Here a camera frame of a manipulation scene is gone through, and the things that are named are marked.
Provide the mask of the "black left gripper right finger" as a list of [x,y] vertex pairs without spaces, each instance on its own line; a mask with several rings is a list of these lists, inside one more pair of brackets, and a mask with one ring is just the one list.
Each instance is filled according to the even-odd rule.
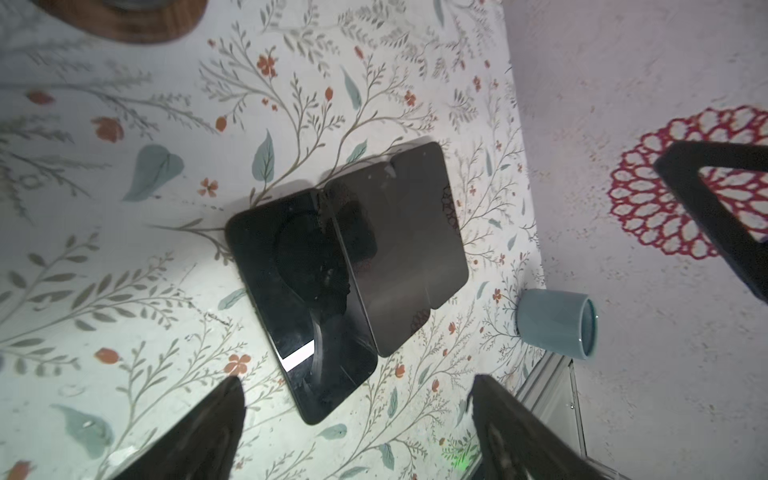
[[486,479],[603,477],[492,376],[475,376],[468,399]]

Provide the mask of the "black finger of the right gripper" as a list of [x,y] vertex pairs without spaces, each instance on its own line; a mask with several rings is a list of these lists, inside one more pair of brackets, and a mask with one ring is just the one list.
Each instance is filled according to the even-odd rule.
[[705,167],[767,171],[767,148],[759,145],[679,141],[654,163],[653,170],[710,239],[736,276],[759,300],[767,300],[767,240],[755,239],[705,184]]

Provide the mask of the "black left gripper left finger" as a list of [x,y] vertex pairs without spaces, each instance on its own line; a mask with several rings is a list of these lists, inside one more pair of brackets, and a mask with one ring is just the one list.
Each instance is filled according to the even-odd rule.
[[245,415],[242,383],[228,377],[114,478],[227,480]]

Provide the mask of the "black phone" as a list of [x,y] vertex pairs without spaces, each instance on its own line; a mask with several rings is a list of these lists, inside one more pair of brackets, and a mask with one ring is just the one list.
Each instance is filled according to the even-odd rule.
[[367,213],[308,189],[234,215],[225,239],[301,418],[320,423],[378,364],[353,274],[377,251]]
[[443,150],[411,148],[332,180],[324,193],[375,349],[389,357],[469,278]]

